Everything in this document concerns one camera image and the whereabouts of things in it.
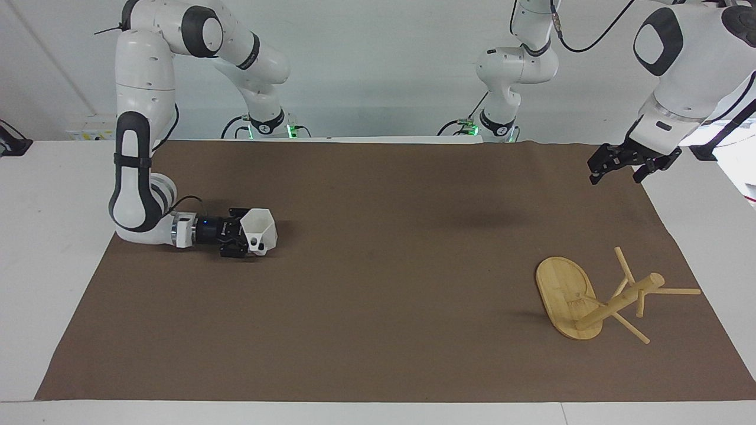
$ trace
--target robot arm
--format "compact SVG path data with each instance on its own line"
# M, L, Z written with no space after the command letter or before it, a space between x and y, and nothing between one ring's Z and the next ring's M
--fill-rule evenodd
M255 91L245 96L251 119L270 123L284 115L271 85L288 78L286 58L244 29L220 1L198 3L125 4L116 46L116 187L110 216L116 233L131 242L179 248L221 244L223 256L265 255L277 240L268 210L230 209L228 218L175 212L176 186L151 172L154 142L167 127L175 103L173 54L217 55L218 61L238 69L232 82L243 83L240 90Z
M699 2L655 11L634 43L637 60L659 84L640 108L623 144L604 144L589 160L590 180L640 166L634 180L668 169L680 142L695 131L756 69L756 11Z
M512 33L519 47L488 50L478 59L478 77L488 87L489 96L480 113L487 137L507 139L514 130L520 106L515 84L538 84L551 80L559 68L559 58L551 48L550 0L516 0ZM555 0L558 8L561 0Z

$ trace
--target wooden stool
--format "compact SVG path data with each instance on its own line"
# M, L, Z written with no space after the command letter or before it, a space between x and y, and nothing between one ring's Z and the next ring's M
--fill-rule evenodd
M663 293L671 295L700 295L697 289L662 289L665 281L658 273L652 273L636 282L619 247L615 248L624 279L605 304L596 299L596 293L585 271L573 261L562 257L545 259L535 274L538 290L546 307L546 313L554 327L565 337L573 340L590 340L601 332L604 319L612 316L643 343L651 342L619 311L634 302L636 316L643 317L646 295Z

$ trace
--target cable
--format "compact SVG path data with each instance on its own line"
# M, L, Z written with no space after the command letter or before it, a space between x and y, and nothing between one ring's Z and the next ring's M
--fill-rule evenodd
M690 150L699 158L707 158L711 157L714 153L714 149L717 147L717 145L722 142L730 133L734 132L735 129L739 128L744 121L746 121L751 115L756 113L756 99L751 101L748 106L743 108L736 116L733 118L732 121L727 123L724 128L722 128L717 135L714 136L707 144L702 144L700 146L691 146Z
M513 36L515 35L515 33L512 32L512 23L515 21L515 12L517 11L517 2L519 2L519 0L515 0L515 4L512 6L512 16L510 16L510 34L512 34Z
M202 206L202 214L204 214L205 216L207 216L207 211L205 210L205 201L203 201L202 198L200 198L200 197L196 197L194 195L187 195L185 197L182 197L180 200L177 200L176 203L173 204L173 206L171 206L170 208L168 208L168 211L166 211L166 213L163 214L163 217L166 217L168 214L173 213L176 210L176 208L182 202L184 202L187 199L196 199L196 200L198 200L200 202L200 205Z
M115 31L116 29L120 29L123 31L123 22L119 22L118 26L114 26L113 28L103 29L102 31L97 31L94 33L95 36L99 36L102 33L107 33L108 31Z
M310 136L310 138L312 138L312 133L310 133L310 129L308 129L307 127L305 127L305 126L294 126L294 129L295 130L303 129L303 130L305 130L307 132L307 135Z
M740 139L740 140L738 140L738 141L734 141L734 142L732 142L732 143L728 143L728 144L718 144L718 145L717 145L717 147L716 147L715 149L719 149L720 147L728 147L728 146L732 146L732 145L734 145L734 144L738 144L738 143L740 143L741 141L746 141L746 140L748 140L748 139L751 139L751 138L754 138L754 137L756 137L756 135L749 135L749 136L748 136L747 138L742 138L742 139Z
M8 121L5 121L4 119L0 119L0 123L3 123L3 124L5 124L5 125L6 125L6 126L8 126L8 127L9 127L9 128L11 129L11 130L13 130L13 131L15 131L16 133L18 133L18 135L19 135L19 136L21 136L21 138L22 138L22 139L26 139L26 136L25 136L25 135L23 135L23 133L21 133L20 131L18 131L18 130L16 129L16 127L13 127L13 126L12 126L12 125L11 125L11 124L10 124L10 123L8 122Z
M756 79L756 72L753 72L753 73L751 73L751 80L748 81L748 85L745 87L745 90L743 91L743 93L741 93L741 95L738 98L738 100L736 100L735 103L728 110L726 110L722 115L720 115L720 116L718 116L717 118L714 118L714 119L709 119L709 120L705 121L702 125L708 126L709 124L715 123L715 122L719 121L720 119L723 119L730 112L733 112L733 109L735 109L740 104L740 102L742 102L743 99L745 99L745 96L748 94L748 92L751 91L751 87L753 87L755 79Z
M627 3L627 5L625 5L624 9L622 9L622 12L620 12L619 15L617 15L617 17L612 21L612 23L609 24L609 27L607 27L606 30L604 30L603 34L601 34L601 36L599 36L599 38L596 39L595 42L591 43L586 48L573 48L573 47L569 46L567 44L567 42L565 42L564 35L562 34L562 24L559 21L559 12L556 11L556 6L554 5L554 0L550 0L550 2L551 2L551 14L552 14L552 18L553 18L553 21L554 21L554 29L556 30L556 35L559 37L559 40L562 42L562 45L565 46L565 48L567 50L569 50L569 51L571 51L573 53L583 53L583 52L589 51L590 49L594 48L597 44L599 44L599 42L601 42L601 40L606 36L606 34L609 34L609 31L611 31L612 28L614 28L614 25L617 22L619 22L619 20L622 18L622 16L624 15L624 13L627 12L627 10L630 8L630 6L633 5L633 3L635 2L635 0L630 0Z
M239 130L249 130L249 127L239 127L238 129L236 129L236 131L234 132L234 138L239 138Z
M226 132L228 129L236 122L241 121L244 118L244 115L239 115L236 118L232 119L231 121L226 124L226 126L223 128L223 133L221 133L221 138L226 138Z
M163 144L165 144L168 141L168 138L171 137L171 134L173 134L173 130L176 129L176 126L178 125L178 118L180 117L180 114L178 113L178 104L173 104L174 109L176 109L176 119L173 121L173 126L171 126L171 129L168 130L168 134L163 138L160 143L157 144L156 147L152 148L152 151L155 152L156 150L160 149Z
M449 127L453 126L456 123L457 123L457 120L455 119L454 121L449 121L448 123L444 124L444 126L441 127L441 129L438 131L437 136L440 136L444 132L444 130L448 129Z
M483 98L480 100L480 102L478 102L478 104L475 106L475 109L472 110L470 115L467 116L467 119L471 119L473 115L475 115L475 112L478 110L478 108L480 108L480 105L482 105L483 101L488 97L488 93L490 92L486 92L485 95L483 95Z

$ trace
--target brown table cover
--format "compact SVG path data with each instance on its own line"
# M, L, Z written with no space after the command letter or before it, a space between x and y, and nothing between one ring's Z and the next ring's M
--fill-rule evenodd
M613 319L590 341L552 327L534 281L549 256L576 261L604 300L622 277L615 246L638 278L698 287L629 169L590 185L594 150L168 143L156 172L217 215L270 208L279 247L222 259L115 237L36 398L756 399L704 296L627 309L648 346Z

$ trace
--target white wall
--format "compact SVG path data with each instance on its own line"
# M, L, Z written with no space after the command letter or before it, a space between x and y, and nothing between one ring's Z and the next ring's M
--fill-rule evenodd
M479 53L518 45L507 30L512 0L226 2L290 56L283 105L316 135L435 134L485 93L474 68ZM118 32L92 33L115 26L123 3L0 0L0 116L33 138L64 138L69 123L92 113L113 120ZM569 42L592 41L624 4L564 2ZM632 43L658 6L637 2L586 54L569 54L555 39L559 74L521 90L521 138L621 141L657 81L636 62ZM175 137L218 137L230 117L244 112L241 97L206 60L177 57L175 65L182 112Z

